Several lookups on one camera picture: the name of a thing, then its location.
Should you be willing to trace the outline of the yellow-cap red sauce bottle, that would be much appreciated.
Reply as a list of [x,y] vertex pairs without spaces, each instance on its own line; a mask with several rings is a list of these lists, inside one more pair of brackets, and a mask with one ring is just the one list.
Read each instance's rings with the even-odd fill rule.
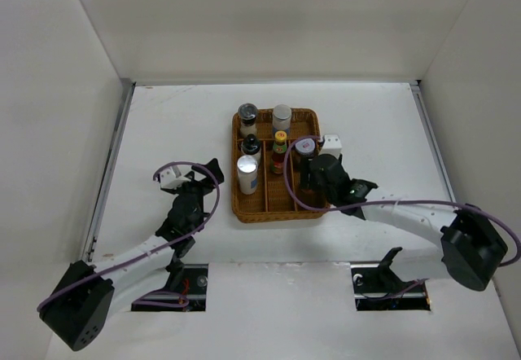
[[274,134],[274,144],[270,159],[270,169],[275,174],[283,173],[283,162],[287,152],[287,132],[278,130]]

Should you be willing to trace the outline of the silver-lid salt shaker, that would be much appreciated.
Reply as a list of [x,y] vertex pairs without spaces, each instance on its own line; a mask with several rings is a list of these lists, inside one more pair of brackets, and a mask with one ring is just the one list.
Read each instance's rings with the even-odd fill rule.
[[285,104],[279,104],[272,111],[272,131],[276,134],[278,131],[284,131],[289,134],[291,128],[292,110]]
[[258,163],[254,156],[240,156],[236,164],[239,189],[244,195],[252,195],[257,189]]

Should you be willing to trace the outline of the black-cap white spice jar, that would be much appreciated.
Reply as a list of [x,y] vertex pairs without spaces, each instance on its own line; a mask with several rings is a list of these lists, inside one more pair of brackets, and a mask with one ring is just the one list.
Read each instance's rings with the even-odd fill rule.
[[253,156],[257,163],[261,162],[260,140],[254,134],[248,134],[241,144],[241,152],[243,155]]

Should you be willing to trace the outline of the clear-lid white spice jar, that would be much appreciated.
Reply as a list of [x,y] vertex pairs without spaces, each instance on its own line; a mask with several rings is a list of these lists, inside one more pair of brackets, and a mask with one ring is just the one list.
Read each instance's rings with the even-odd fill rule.
[[244,103],[239,106],[238,109],[239,121],[240,121],[240,134],[246,138],[249,134],[256,135],[256,119],[258,116],[258,109],[252,103]]

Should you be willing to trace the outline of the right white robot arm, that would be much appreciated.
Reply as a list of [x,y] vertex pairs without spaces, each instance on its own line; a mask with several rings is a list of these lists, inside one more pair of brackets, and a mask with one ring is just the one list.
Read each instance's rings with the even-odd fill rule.
[[431,243],[420,252],[393,247],[380,262],[379,285],[390,292],[407,280],[450,277],[482,292],[508,248],[497,221],[479,208],[448,201],[401,200],[376,183],[350,178],[341,160],[321,154],[302,160],[304,186],[322,194],[333,209],[367,222],[383,223]]

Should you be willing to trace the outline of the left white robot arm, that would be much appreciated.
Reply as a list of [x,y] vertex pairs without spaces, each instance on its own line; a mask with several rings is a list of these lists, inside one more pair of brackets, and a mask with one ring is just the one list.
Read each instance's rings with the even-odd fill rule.
[[171,209],[152,236],[138,246],[106,261],[69,265],[53,292],[42,301],[40,319],[77,352],[101,332],[118,305],[141,302],[151,282],[164,293],[182,286],[181,259],[195,243],[214,214],[204,210],[204,198],[219,195],[225,181],[216,158],[206,164],[187,162],[188,173],[179,171],[180,162],[170,162],[155,171],[153,180],[173,195]]

